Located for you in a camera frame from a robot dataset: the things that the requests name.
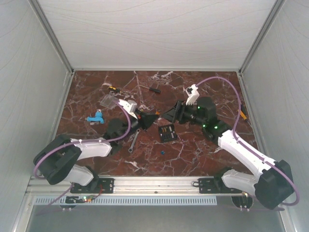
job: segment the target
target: small blue object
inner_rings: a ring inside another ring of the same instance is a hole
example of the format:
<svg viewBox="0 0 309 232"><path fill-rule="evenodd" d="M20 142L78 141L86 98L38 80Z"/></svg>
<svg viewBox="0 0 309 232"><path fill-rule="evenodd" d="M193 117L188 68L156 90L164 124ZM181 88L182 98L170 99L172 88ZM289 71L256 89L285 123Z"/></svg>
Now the small blue object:
<svg viewBox="0 0 309 232"><path fill-rule="evenodd" d="M87 117L88 122L100 122L101 124L104 123L103 114L100 110L96 112L95 117Z"/></svg>

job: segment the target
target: gray floor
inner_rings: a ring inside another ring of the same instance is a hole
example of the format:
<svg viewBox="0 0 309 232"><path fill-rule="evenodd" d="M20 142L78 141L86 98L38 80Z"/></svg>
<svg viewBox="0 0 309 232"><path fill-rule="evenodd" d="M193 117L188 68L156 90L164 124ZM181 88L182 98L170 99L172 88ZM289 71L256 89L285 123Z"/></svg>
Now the gray floor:
<svg viewBox="0 0 309 232"><path fill-rule="evenodd" d="M27 232L281 232L278 212L224 206L78 206L35 216ZM57 210L51 206L48 210Z"/></svg>

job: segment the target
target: metal wrench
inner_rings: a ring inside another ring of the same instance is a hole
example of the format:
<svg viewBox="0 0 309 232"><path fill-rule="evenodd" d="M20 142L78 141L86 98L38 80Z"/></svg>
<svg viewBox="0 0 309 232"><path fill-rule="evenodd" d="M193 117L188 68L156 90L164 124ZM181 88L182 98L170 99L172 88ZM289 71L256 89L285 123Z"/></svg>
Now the metal wrench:
<svg viewBox="0 0 309 232"><path fill-rule="evenodd" d="M140 129L137 129L136 134L135 134L135 137L134 137L133 142L132 142L132 144L131 144L131 147L129 148L129 152L130 152L130 153L133 151L133 147L134 147L134 144L135 144L135 142L136 142L137 135L139 134L139 132L140 132Z"/></svg>

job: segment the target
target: white backdrop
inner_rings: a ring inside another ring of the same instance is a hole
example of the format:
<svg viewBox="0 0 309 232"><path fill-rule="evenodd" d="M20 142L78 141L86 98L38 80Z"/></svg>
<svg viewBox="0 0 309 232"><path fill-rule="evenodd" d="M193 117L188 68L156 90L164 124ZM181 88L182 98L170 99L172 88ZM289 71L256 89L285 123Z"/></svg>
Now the white backdrop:
<svg viewBox="0 0 309 232"><path fill-rule="evenodd" d="M73 68L238 69L275 0L39 0Z"/></svg>
<svg viewBox="0 0 309 232"><path fill-rule="evenodd" d="M244 72L244 80L267 154L291 165L300 190L300 203L289 207L293 224L298 232L308 231L308 0L285 1Z"/></svg>
<svg viewBox="0 0 309 232"><path fill-rule="evenodd" d="M0 0L0 22L0 231L9 232L69 78L28 1Z"/></svg>

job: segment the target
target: perforated metal strip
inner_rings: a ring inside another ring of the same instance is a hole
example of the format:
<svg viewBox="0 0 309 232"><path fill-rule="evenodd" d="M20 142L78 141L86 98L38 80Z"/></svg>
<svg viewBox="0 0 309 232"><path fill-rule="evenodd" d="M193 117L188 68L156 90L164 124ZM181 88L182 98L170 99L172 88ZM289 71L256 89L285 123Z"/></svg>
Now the perforated metal strip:
<svg viewBox="0 0 309 232"><path fill-rule="evenodd" d="M38 196L35 205L47 205L54 196ZM54 204L68 205L66 197ZM217 205L215 196L100 196L83 205Z"/></svg>

